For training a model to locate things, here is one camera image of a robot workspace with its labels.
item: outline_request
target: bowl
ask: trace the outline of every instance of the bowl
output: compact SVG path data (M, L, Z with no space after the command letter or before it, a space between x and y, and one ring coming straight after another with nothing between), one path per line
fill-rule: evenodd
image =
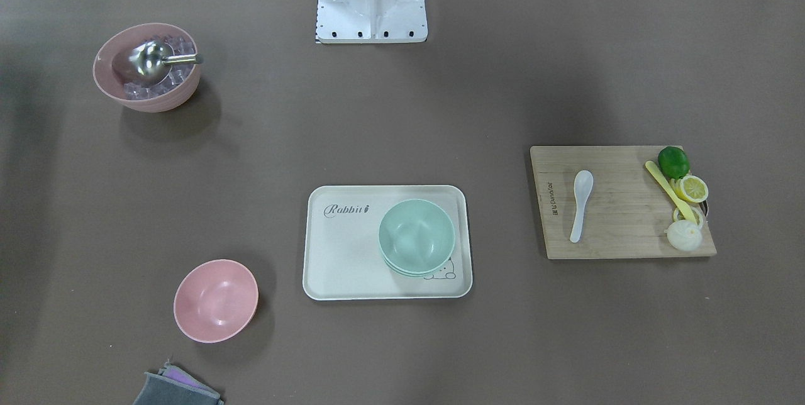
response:
M380 252L391 270L419 278L439 270L455 248L450 216L425 199L399 202L380 221Z
M161 96L146 99L128 99L123 90L123 81L112 70L112 60L119 52L131 50L155 35L158 37L167 35L184 37L185 40L192 42L196 48L196 53L198 53L196 41L181 28L165 23L145 23L116 33L98 50L97 55L95 55L95 61L92 63L92 78L95 79L95 84L97 84L101 92L130 109L143 111L144 113L160 113L183 104L196 91L201 78L201 68L199 68L198 64L193 64L184 81Z
M251 271L236 261L218 259L185 276L173 299L173 317L187 337L210 344L243 330L257 302L257 281Z

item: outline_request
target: metal ice scoop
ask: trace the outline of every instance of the metal ice scoop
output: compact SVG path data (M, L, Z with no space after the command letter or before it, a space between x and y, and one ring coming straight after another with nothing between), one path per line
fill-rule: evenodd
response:
M172 64L201 64L200 55L173 55L173 48L159 40L149 40L129 52L120 52L112 59L112 70L124 83L150 87L162 81Z

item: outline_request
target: wooden cutting board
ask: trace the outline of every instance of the wooden cutting board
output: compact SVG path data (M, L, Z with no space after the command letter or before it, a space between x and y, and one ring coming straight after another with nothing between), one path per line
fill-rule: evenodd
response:
M705 222L701 247L676 250L665 230L675 205L644 168L665 145L535 145L531 148L537 201L551 259L679 258L716 254ZM594 179L578 243L569 241L575 217L573 180L580 170Z

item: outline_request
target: cartoon bear print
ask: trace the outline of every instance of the cartoon bear print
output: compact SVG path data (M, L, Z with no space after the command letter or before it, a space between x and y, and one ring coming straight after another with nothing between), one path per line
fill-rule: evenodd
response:
M428 274L425 279L455 279L455 264L453 264L452 258L448 259L441 270L436 271L434 274Z

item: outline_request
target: pink bowl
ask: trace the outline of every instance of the pink bowl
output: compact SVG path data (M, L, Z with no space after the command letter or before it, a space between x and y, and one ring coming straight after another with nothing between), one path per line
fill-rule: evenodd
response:
M118 103L137 111L145 113L159 113L178 107L183 104L199 85L201 78L201 69L198 64L193 65L190 74L187 78L174 87L169 92L165 92L161 96L155 96L148 99L127 99L126 93L123 92L123 82L112 70L112 59L119 52L123 50L131 50L143 43L147 38L158 35L164 37L172 35L173 37L182 36L187 41L193 43L198 52L198 44L193 40L190 35L179 27L173 25L166 25L165 23L146 23L144 25L132 26L123 30L114 37L110 38L103 44L98 54L95 56L95 61L92 63L92 78L95 79L98 89L111 97Z
M218 259L185 276L173 299L173 317L193 341L221 342L244 329L257 302L257 281L251 271L236 261Z

